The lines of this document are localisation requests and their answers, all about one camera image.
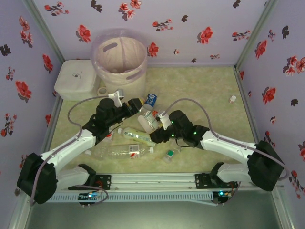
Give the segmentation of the clear bottle without label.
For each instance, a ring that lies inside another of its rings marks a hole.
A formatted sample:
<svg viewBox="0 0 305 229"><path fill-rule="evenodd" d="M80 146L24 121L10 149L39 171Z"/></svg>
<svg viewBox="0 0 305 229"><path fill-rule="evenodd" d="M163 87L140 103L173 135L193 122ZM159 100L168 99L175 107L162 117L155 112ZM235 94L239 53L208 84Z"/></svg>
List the clear bottle without label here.
<svg viewBox="0 0 305 229"><path fill-rule="evenodd" d="M182 147L179 146L174 139L170 139L168 150L173 151L174 153L180 153Z"/></svg>

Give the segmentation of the white fabric zip case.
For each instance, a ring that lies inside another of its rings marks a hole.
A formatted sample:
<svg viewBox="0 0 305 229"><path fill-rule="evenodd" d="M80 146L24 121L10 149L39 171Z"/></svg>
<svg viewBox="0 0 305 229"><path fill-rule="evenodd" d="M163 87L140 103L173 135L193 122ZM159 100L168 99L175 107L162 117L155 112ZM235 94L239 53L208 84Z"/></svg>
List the white fabric zip case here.
<svg viewBox="0 0 305 229"><path fill-rule="evenodd" d="M68 60L62 64L54 89L63 100L96 97L101 79L90 60Z"/></svg>

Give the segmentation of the white bottle blue label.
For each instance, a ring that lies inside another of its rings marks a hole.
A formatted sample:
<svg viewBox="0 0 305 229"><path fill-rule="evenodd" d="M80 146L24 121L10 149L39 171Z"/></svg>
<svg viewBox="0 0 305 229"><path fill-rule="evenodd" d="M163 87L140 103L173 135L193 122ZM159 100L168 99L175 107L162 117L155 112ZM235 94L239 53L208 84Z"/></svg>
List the white bottle blue label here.
<svg viewBox="0 0 305 229"><path fill-rule="evenodd" d="M147 100L145 102L145 105L147 106L148 110L152 110L154 108L157 98L158 98L157 95L152 94L152 93L149 93L147 95Z"/></svg>

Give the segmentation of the large bottle white green label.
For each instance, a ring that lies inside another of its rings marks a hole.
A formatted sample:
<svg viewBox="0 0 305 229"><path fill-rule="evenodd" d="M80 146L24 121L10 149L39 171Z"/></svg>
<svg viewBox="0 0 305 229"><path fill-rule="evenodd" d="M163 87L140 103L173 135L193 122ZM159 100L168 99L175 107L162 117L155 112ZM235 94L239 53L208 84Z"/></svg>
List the large bottle white green label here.
<svg viewBox="0 0 305 229"><path fill-rule="evenodd" d="M158 121L153 116L151 111L142 111L137 120L144 131L148 134L154 132L159 128Z"/></svg>

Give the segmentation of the aluminium front rail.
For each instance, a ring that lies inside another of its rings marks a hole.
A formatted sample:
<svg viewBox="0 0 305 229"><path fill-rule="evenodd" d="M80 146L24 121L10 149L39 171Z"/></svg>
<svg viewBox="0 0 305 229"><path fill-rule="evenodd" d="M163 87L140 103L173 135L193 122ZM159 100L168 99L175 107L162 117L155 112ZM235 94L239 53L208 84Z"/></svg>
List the aluminium front rail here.
<svg viewBox="0 0 305 229"><path fill-rule="evenodd" d="M196 190L195 173L130 173L112 174L112 192L169 192ZM57 192L72 186L83 186L89 178L83 172L66 170L57 183Z"/></svg>

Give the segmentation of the white plastic bin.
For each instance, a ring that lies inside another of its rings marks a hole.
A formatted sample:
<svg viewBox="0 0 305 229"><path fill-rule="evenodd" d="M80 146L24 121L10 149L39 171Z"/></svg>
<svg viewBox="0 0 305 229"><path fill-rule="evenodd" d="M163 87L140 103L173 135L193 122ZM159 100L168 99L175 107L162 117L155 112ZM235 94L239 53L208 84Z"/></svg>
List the white plastic bin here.
<svg viewBox="0 0 305 229"><path fill-rule="evenodd" d="M117 89L123 89L124 100L128 101L132 98L144 97L145 86L146 86L146 72L136 81L125 84L125 85L114 85L112 83L104 82L107 91L109 93L114 93Z"/></svg>

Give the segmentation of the yellow green drink bottle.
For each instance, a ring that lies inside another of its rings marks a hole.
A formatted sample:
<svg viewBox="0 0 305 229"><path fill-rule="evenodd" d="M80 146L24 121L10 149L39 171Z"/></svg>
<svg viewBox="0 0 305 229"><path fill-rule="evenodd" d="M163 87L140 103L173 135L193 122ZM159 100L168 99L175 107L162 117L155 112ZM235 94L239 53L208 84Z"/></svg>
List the yellow green drink bottle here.
<svg viewBox="0 0 305 229"><path fill-rule="evenodd" d="M137 141L139 143L143 143L151 147L155 147L155 143L151 140L150 136L146 132L126 127L118 128L117 133L122 135L126 139Z"/></svg>

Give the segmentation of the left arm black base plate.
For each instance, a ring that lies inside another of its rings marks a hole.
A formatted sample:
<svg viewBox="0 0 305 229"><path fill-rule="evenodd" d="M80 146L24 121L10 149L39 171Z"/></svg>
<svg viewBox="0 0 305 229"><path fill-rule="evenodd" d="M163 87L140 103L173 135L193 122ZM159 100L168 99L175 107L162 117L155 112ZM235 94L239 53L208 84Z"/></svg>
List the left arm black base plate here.
<svg viewBox="0 0 305 229"><path fill-rule="evenodd" d="M68 190L96 190L97 188L110 190L111 179L111 175L90 175L85 184L83 184L84 187L72 186Z"/></svg>

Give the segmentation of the long clear bottle red label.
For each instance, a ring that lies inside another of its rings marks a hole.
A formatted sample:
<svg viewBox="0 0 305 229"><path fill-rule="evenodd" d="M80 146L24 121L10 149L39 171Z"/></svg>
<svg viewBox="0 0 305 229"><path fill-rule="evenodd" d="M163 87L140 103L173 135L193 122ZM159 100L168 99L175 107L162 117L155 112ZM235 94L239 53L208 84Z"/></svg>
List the long clear bottle red label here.
<svg viewBox="0 0 305 229"><path fill-rule="evenodd" d="M153 146L143 144L105 146L99 150L86 150L84 153L97 160L105 159L135 159L147 153L153 153Z"/></svg>

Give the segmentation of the purple plastic bin liner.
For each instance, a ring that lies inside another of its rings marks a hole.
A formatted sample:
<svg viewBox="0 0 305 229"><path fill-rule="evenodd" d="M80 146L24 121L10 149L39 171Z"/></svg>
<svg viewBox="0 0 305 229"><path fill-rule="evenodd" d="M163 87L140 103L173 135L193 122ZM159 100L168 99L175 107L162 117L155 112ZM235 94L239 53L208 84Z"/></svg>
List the purple plastic bin liner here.
<svg viewBox="0 0 305 229"><path fill-rule="evenodd" d="M146 46L135 31L107 29L101 31L92 42L90 60L104 82L125 85L145 74Z"/></svg>

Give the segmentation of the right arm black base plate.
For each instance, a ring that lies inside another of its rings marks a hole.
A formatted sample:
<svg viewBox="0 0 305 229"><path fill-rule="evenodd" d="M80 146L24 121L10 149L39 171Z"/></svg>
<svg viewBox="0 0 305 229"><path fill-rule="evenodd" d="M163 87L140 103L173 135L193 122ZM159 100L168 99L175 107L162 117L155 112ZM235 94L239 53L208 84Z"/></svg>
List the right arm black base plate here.
<svg viewBox="0 0 305 229"><path fill-rule="evenodd" d="M223 182L217 175L210 175L209 173L200 173L194 175L197 189L226 189L237 188L237 182Z"/></svg>

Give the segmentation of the aluminium corner post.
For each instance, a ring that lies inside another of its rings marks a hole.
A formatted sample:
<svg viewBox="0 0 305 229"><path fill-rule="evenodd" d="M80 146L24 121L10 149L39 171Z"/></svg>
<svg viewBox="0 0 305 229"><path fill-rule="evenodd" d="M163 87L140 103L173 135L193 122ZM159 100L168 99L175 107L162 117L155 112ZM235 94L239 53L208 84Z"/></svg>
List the aluminium corner post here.
<svg viewBox="0 0 305 229"><path fill-rule="evenodd" d="M240 57L238 58L237 63L234 65L234 69L237 70L241 67L241 65L244 63L246 60L247 56L249 55L252 46L254 45L257 37L259 36L262 28L264 27L265 23L267 22L268 18L272 14L274 8L276 7L277 3L279 0L268 0L266 1L266 4L264 6L264 10L256 23L249 40L247 41Z"/></svg>
<svg viewBox="0 0 305 229"><path fill-rule="evenodd" d="M31 17L34 19L35 23L37 24L38 28L40 29L42 35L44 36L45 40L47 41L50 48L54 51L57 58L61 63L65 62L65 58L63 57L59 46L57 45L51 31L49 30L45 20L43 19L42 15L40 14L36 4L33 0L21 0L22 3L27 8L28 12L30 13Z"/></svg>

